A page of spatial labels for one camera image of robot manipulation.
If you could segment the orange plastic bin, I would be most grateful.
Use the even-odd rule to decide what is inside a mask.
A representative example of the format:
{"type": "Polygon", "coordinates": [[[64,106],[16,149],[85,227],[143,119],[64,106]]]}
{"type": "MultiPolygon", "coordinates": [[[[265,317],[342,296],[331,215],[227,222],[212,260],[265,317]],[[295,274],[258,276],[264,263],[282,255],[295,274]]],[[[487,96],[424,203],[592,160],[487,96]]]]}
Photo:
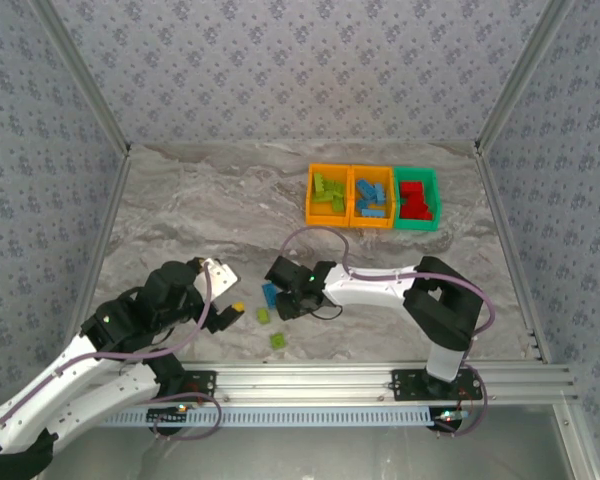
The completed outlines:
{"type": "Polygon", "coordinates": [[[348,227],[350,215],[353,210],[352,201],[349,197],[348,180],[351,166],[347,164],[324,164],[312,163],[309,165],[307,191],[305,199],[305,221],[308,225],[348,227]],[[338,181],[346,184],[346,194],[343,197],[346,203],[344,214],[335,214],[331,202],[315,203],[311,197],[315,194],[313,185],[313,174],[320,173],[326,180],[338,181]]]}
{"type": "Polygon", "coordinates": [[[388,166],[369,166],[369,165],[352,165],[348,180],[349,197],[352,201],[353,210],[350,215],[350,226],[353,228],[378,228],[391,229],[394,226],[396,217],[396,194],[394,192],[394,173],[393,169],[388,166]],[[386,204],[383,206],[376,205],[374,202],[367,200],[370,205],[368,209],[383,210],[384,218],[366,218],[356,209],[356,201],[363,198],[356,189],[356,181],[365,179],[373,186],[380,182],[383,184],[386,194],[386,204]]]}

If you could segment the green plastic bin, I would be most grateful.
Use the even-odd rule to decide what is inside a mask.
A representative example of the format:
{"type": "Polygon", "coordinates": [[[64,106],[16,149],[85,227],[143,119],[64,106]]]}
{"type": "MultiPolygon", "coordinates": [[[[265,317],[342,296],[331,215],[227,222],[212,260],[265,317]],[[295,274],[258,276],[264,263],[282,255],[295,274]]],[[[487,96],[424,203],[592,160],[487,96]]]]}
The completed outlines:
{"type": "Polygon", "coordinates": [[[415,231],[427,231],[433,232],[438,229],[442,203],[440,200],[438,179],[436,171],[432,168],[419,168],[419,167],[395,167],[394,173],[394,190],[396,194],[396,217],[394,221],[394,227],[401,230],[415,230],[415,231]],[[419,220],[403,220],[399,218],[400,209],[402,208],[402,201],[399,192],[399,183],[401,181],[418,181],[424,184],[424,196],[426,203],[431,213],[434,215],[434,219],[431,221],[419,221],[419,220]]]}

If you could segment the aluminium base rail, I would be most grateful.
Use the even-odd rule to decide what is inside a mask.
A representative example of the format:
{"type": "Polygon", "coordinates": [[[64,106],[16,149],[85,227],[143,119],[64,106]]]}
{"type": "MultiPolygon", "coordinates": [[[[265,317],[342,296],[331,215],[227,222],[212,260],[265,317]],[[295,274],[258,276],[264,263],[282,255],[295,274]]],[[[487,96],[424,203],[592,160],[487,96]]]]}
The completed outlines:
{"type": "MultiPolygon", "coordinates": [[[[478,361],[488,404],[577,403],[581,396],[565,365],[531,361],[478,361]]],[[[394,401],[390,374],[424,368],[422,362],[291,363],[185,362],[186,370],[217,373],[215,398],[228,406],[371,406],[394,401]]]]}

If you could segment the aluminium side rail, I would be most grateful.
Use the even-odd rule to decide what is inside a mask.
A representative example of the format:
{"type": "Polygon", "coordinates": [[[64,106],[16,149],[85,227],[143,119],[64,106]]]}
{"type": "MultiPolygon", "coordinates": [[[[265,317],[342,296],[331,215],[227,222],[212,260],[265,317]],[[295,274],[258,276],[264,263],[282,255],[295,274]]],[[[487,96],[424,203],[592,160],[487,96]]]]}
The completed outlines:
{"type": "Polygon", "coordinates": [[[111,196],[106,204],[104,220],[102,221],[98,235],[96,236],[96,241],[91,251],[90,259],[86,268],[86,276],[78,292],[76,305],[73,309],[67,332],[64,337],[64,346],[69,345],[74,334],[79,329],[81,323],[86,319],[89,312],[89,307],[93,299],[104,261],[105,249],[115,223],[120,201],[129,174],[129,169],[129,151],[126,151],[122,156],[120,166],[114,178],[111,196]]]}
{"type": "Polygon", "coordinates": [[[527,330],[536,341],[536,346],[534,347],[536,358],[545,364],[552,363],[553,358],[549,345],[545,338],[540,317],[532,298],[531,289],[526,280],[524,268],[515,244],[513,233],[509,226],[504,205],[499,196],[495,178],[489,162],[485,159],[480,149],[475,147],[474,151],[488,204],[501,241],[512,285],[521,309],[522,318],[527,330]]]}

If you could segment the aluminium frame post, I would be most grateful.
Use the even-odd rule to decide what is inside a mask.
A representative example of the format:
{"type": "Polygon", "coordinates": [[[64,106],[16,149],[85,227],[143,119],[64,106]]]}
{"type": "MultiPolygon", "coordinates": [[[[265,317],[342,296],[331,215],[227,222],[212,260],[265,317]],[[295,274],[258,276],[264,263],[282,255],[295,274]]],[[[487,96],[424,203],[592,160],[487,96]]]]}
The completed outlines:
{"type": "Polygon", "coordinates": [[[126,155],[128,145],[125,136],[52,0],[27,1],[69,70],[105,136],[119,154],[126,155]]]}
{"type": "Polygon", "coordinates": [[[547,0],[475,140],[475,150],[479,156],[485,157],[492,148],[574,3],[575,0],[547,0]]]}

